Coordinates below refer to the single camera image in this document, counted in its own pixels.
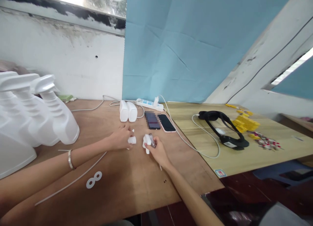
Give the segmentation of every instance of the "wooden desk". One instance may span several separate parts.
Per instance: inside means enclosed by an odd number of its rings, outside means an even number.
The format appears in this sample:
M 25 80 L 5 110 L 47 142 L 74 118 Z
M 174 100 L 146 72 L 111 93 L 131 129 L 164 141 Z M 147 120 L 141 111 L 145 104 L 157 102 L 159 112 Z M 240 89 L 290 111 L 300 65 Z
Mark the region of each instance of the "wooden desk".
M 192 104 L 192 103 L 168 103 L 170 114 L 183 131 L 184 135 L 189 139 L 193 146 L 208 156 L 216 156 L 217 145 L 215 141 L 198 128 L 192 121 L 191 116 L 198 114 L 199 111 L 221 111 L 225 113 L 231 120 L 234 120 L 239 114 L 236 109 L 227 107 L 221 104 Z M 285 127 L 277 122 L 265 118 L 259 114 L 254 114 L 251 119 L 259 122 L 261 125 L 257 129 L 263 135 L 277 140 L 281 147 L 285 150 L 270 151 L 264 150 L 258 146 L 247 133 L 244 137 L 249 141 L 250 145 L 242 151 L 236 151 L 228 148 L 220 143 L 221 153 L 217 159 L 204 157 L 204 160 L 213 170 L 222 169 L 226 175 L 234 175 L 253 169 L 273 165 L 276 163 L 304 157 L 313 154 L 313 139 L 299 132 L 296 132 L 288 127 Z M 198 125 L 205 127 L 218 141 L 218 136 L 210 129 L 205 120 L 199 120 L 196 116 L 194 120 Z M 226 135 L 238 137 L 238 135 L 226 128 L 219 119 L 212 122 L 213 126 L 221 128 L 226 132 Z
M 98 100 L 77 100 L 67 106 L 71 110 L 85 109 L 94 108 L 99 103 Z M 30 165 L 60 154 L 58 149 L 76 149 L 109 136 L 122 124 L 119 107 L 110 107 L 109 103 L 105 101 L 94 111 L 73 112 L 80 127 L 78 140 L 72 145 L 59 142 L 53 147 L 38 147 L 38 157 Z M 198 194 L 224 187 L 201 156 L 176 133 L 149 130 L 145 118 L 131 123 L 131 127 L 135 129 L 137 139 L 131 150 L 108 152 L 84 177 L 36 207 L 35 203 L 71 183 L 100 156 L 26 199 L 9 212 L 16 220 L 14 225 L 99 226 L 180 201 L 166 172 L 160 170 L 152 155 L 145 153 L 142 141 L 146 133 L 160 137 L 169 158 Z M 87 189 L 87 180 L 97 171 L 102 171 L 101 180 L 92 189 Z
M 287 115 L 284 113 L 281 113 L 282 118 L 279 120 L 279 123 L 289 127 L 295 131 L 300 132 L 301 134 L 304 134 L 308 137 L 313 138 L 313 123 L 304 121 L 300 118 Z M 303 158 L 298 158 L 298 161 L 302 162 L 304 165 L 307 165 L 309 167 L 313 167 L 313 155 L 306 156 Z

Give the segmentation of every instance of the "white spray bottle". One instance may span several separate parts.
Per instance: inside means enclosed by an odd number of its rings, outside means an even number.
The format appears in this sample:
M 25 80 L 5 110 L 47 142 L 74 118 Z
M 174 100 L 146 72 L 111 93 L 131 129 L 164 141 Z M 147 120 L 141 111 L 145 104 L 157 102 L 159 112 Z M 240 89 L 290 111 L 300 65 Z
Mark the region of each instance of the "white spray bottle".
M 32 94 L 40 94 L 48 106 L 53 120 L 53 130 L 64 144 L 73 144 L 78 138 L 79 127 L 68 107 L 54 93 L 55 76 L 46 75 L 35 79 L 30 84 Z
M 38 74 L 24 74 L 0 79 L 0 91 L 12 91 L 31 117 L 28 127 L 33 137 L 41 144 L 55 145 L 59 139 L 52 129 L 53 119 L 43 100 L 29 92 L 30 82 L 39 78 Z
M 0 80 L 10 76 L 17 76 L 13 71 L 0 73 Z M 23 143 L 32 147 L 38 147 L 41 143 L 33 137 L 28 131 L 31 118 L 24 111 L 23 106 L 17 97 L 11 92 L 2 92 L 0 90 L 0 108 L 7 112 L 7 116 L 11 119 L 12 126 L 15 128 L 15 137 L 18 136 Z
M 37 157 L 30 145 L 16 137 L 14 124 L 3 113 L 0 111 L 0 179 L 21 169 Z

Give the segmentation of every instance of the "hand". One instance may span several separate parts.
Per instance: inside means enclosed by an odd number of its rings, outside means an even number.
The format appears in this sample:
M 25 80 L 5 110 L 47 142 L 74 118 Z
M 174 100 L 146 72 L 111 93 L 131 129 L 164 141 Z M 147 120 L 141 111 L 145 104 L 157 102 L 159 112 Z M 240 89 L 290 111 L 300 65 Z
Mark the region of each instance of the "hand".
M 153 148 L 150 145 L 147 145 L 147 143 L 144 143 L 147 149 L 152 153 L 152 156 L 154 159 L 164 168 L 169 168 L 172 166 L 171 161 L 169 160 L 169 157 L 167 156 L 164 145 L 159 137 L 155 136 L 153 138 L 154 143 L 156 144 L 156 147 Z
M 134 136 L 134 132 L 131 131 L 130 125 L 122 125 L 107 137 L 107 142 L 112 150 L 131 148 L 132 145 L 128 143 L 131 136 Z

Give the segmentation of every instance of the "black headset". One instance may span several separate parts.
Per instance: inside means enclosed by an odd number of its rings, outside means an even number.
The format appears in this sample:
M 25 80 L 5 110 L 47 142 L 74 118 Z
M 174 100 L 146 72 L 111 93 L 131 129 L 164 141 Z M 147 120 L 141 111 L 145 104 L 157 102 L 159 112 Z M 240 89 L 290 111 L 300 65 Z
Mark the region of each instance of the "black headset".
M 245 147 L 249 146 L 249 142 L 245 140 L 244 136 L 238 131 L 238 129 L 234 126 L 234 124 L 231 122 L 229 117 L 226 116 L 226 114 L 220 112 L 220 111 L 200 111 L 199 112 L 199 119 L 205 120 L 210 128 L 215 132 L 215 134 L 219 137 L 221 140 L 221 143 L 234 149 L 234 150 L 244 150 Z M 222 120 L 222 122 L 227 126 L 229 129 L 233 130 L 239 135 L 239 139 L 232 138 L 230 136 L 225 136 L 219 134 L 214 126 L 210 123 L 210 121 L 216 121 L 218 118 Z

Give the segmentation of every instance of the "blue plastic stool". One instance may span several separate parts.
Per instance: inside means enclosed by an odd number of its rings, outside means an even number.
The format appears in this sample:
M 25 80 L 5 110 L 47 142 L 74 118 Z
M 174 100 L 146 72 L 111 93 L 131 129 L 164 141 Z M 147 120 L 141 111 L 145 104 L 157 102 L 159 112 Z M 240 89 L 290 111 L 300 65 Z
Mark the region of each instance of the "blue plastic stool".
M 304 182 L 307 182 L 307 181 L 313 179 L 313 176 L 311 176 L 311 177 L 305 178 L 305 179 L 300 180 L 300 181 L 295 181 L 295 180 L 287 179 L 287 178 L 280 176 L 280 174 L 290 172 L 290 171 L 296 171 L 299 169 L 307 169 L 307 170 L 311 170 L 311 171 L 313 170 L 312 167 L 308 167 L 306 165 L 303 165 L 302 163 L 300 163 L 296 160 L 291 160 L 291 161 L 282 162 L 282 163 L 275 164 L 272 166 L 267 166 L 267 167 L 257 169 L 253 172 L 253 174 L 258 179 L 261 179 L 261 180 L 268 179 L 268 178 L 275 179 L 275 180 L 281 181 L 283 183 L 289 184 L 290 187 L 302 184 Z

